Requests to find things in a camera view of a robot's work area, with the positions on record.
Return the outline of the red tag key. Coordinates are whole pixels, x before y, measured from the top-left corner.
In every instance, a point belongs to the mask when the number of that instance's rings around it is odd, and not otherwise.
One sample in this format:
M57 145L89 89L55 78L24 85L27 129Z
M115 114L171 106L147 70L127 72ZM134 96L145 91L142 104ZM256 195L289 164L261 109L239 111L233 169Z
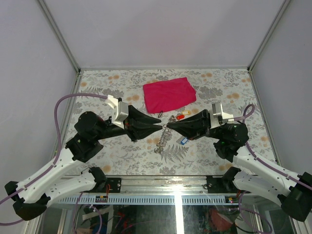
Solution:
M184 118L185 118L184 115L178 115L178 116L176 117L176 120L182 120L182 119L184 119Z

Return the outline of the blue tag key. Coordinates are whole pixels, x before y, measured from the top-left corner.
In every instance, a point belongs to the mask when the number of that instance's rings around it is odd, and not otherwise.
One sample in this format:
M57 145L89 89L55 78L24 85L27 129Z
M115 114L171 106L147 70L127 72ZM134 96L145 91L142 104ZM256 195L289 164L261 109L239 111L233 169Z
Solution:
M185 137L184 139L181 140L180 144L185 145L189 140Z

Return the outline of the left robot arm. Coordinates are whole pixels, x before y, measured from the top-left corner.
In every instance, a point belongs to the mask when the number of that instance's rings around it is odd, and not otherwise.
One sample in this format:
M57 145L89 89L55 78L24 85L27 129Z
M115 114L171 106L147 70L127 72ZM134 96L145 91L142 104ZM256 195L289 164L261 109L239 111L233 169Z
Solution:
M103 120L87 111L80 115L70 139L59 155L24 181L10 181L5 190L13 199L17 216L29 221L40 216L53 203L79 192L103 192L107 188L107 177L99 167L91 167L81 175L59 182L70 170L82 166L97 155L103 145L100 140L126 135L131 141L144 139L162 129L160 119L150 117L132 105L128 106L123 127L116 126L112 119Z

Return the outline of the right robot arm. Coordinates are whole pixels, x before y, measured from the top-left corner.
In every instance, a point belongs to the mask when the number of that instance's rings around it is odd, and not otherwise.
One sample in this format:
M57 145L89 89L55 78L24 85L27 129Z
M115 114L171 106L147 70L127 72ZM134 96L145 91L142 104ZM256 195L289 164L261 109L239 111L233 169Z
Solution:
M291 218L305 221L312 210L312 175L298 174L257 156L248 144L248 128L244 120L249 114L234 117L213 107L182 121L167 124L188 140L201 137L217 139L217 155L253 172L253 177L238 168L230 168L222 180L223 189L247 191L275 204Z

